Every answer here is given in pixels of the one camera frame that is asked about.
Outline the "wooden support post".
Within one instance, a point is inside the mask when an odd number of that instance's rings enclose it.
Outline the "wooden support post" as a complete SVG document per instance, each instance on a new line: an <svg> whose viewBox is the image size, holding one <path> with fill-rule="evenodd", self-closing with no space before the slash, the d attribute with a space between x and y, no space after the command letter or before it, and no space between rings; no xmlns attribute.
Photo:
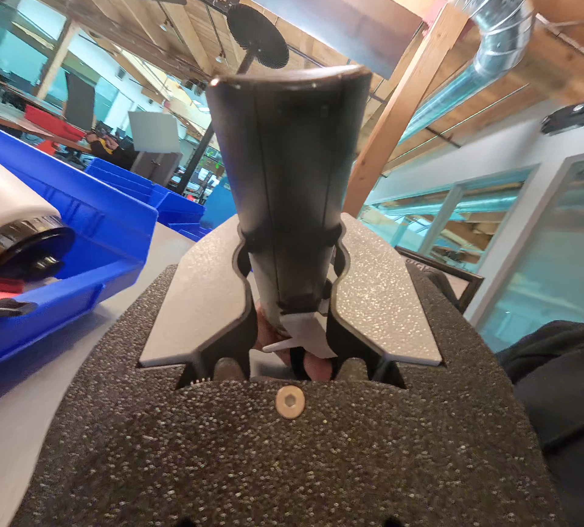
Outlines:
<svg viewBox="0 0 584 527"><path fill-rule="evenodd" d="M452 2L445 2L440 7L356 159L343 206L343 211L348 215L358 217L384 165L467 20L468 16Z"/></svg>

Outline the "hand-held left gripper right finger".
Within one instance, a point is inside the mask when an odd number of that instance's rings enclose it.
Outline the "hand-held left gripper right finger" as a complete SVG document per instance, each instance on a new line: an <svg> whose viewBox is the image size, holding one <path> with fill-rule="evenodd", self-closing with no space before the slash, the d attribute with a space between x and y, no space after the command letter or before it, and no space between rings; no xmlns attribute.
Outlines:
<svg viewBox="0 0 584 527"><path fill-rule="evenodd" d="M440 350L402 256L348 213L336 258L329 315L382 358L440 365Z"/></svg>

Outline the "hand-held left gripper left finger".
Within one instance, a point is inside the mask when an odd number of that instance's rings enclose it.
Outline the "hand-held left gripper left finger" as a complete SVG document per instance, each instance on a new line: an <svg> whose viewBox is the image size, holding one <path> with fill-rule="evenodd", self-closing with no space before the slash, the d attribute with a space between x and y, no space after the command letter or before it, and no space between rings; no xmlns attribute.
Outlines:
<svg viewBox="0 0 584 527"><path fill-rule="evenodd" d="M258 326L251 271L237 215L195 243L179 261L142 350L144 368L191 363L213 369L224 357L248 369Z"/></svg>

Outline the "white cylindrical bottle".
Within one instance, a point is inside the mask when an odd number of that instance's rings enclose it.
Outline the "white cylindrical bottle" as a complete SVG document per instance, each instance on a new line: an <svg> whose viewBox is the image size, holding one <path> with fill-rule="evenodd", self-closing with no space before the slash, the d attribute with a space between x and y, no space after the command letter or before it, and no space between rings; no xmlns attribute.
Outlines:
<svg viewBox="0 0 584 527"><path fill-rule="evenodd" d="M1 166L1 278L56 276L75 238L55 207Z"/></svg>

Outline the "grey board on stand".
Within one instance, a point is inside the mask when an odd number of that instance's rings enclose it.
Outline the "grey board on stand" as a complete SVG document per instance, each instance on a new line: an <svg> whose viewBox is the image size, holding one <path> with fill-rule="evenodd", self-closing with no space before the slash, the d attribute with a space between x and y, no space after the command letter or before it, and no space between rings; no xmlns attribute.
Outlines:
<svg viewBox="0 0 584 527"><path fill-rule="evenodd" d="M129 112L128 119L137 154L130 171L166 187L183 156L177 119L145 111Z"/></svg>

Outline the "person's black jacket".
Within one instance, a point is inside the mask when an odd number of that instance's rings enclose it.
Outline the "person's black jacket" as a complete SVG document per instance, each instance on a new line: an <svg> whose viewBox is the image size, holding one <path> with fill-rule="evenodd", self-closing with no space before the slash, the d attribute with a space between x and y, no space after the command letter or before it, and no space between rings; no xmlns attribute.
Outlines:
<svg viewBox="0 0 584 527"><path fill-rule="evenodd" d="M583 526L583 323L554 320L495 354L571 526Z"/></svg>

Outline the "round black lamp on pole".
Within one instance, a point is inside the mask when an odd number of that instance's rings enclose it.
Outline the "round black lamp on pole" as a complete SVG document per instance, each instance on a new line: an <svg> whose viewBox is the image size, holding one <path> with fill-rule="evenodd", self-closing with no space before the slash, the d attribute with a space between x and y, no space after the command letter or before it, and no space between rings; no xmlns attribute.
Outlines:
<svg viewBox="0 0 584 527"><path fill-rule="evenodd" d="M237 69L244 75L254 61L273 70L288 64L288 45L277 27L252 6L232 5L227 12L227 25L237 45L245 56Z"/></svg>

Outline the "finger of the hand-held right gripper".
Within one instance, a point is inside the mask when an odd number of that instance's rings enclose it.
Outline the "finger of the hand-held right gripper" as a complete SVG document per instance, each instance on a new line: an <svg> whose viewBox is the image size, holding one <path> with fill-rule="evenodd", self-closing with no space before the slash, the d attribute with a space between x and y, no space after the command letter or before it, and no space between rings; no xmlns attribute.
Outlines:
<svg viewBox="0 0 584 527"><path fill-rule="evenodd" d="M262 348L264 353L277 353L279 351L289 351L293 348L303 348L298 339L294 337L284 338L281 341L268 344Z"/></svg>
<svg viewBox="0 0 584 527"><path fill-rule="evenodd" d="M280 322L288 333L302 344L303 349L318 358L334 358L337 354L329 346L326 329L317 312L290 313L282 315Z"/></svg>

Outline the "silver ventilation duct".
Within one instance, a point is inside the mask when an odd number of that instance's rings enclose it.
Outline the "silver ventilation duct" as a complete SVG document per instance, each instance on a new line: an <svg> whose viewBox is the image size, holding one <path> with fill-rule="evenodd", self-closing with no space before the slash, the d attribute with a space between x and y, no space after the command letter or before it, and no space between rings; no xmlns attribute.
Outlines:
<svg viewBox="0 0 584 527"><path fill-rule="evenodd" d="M420 104L400 143L505 76L521 61L530 41L534 20L531 0L452 2L478 28L478 50L463 71Z"/></svg>

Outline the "black wall-mounted device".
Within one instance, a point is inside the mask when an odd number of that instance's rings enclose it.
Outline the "black wall-mounted device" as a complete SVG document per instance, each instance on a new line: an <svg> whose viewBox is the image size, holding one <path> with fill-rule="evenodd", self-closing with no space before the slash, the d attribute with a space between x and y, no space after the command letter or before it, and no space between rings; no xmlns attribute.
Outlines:
<svg viewBox="0 0 584 527"><path fill-rule="evenodd" d="M570 129L583 127L583 102L560 108L541 123L541 133L554 136Z"/></svg>

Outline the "black remote control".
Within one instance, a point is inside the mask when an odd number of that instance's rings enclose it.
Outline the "black remote control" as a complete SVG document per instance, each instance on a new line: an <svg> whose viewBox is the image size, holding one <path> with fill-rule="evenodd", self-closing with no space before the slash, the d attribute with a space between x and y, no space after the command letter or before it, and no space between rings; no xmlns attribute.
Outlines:
<svg viewBox="0 0 584 527"><path fill-rule="evenodd" d="M317 311L371 72L223 75L206 96L266 317Z"/></svg>

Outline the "blue plastic bin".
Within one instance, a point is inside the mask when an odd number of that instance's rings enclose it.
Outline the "blue plastic bin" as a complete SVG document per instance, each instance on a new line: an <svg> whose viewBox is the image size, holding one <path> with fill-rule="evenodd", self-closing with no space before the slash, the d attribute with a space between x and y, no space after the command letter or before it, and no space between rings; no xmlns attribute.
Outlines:
<svg viewBox="0 0 584 527"><path fill-rule="evenodd" d="M158 223L199 241L212 231L202 223L204 206L149 181L135 173L124 170L99 158L90 161L85 172L143 202L158 212Z"/></svg>
<svg viewBox="0 0 584 527"><path fill-rule="evenodd" d="M1 319L1 361L132 286L147 260L158 213L148 205L1 131L1 165L60 212L76 234L57 282L17 300L27 315Z"/></svg>

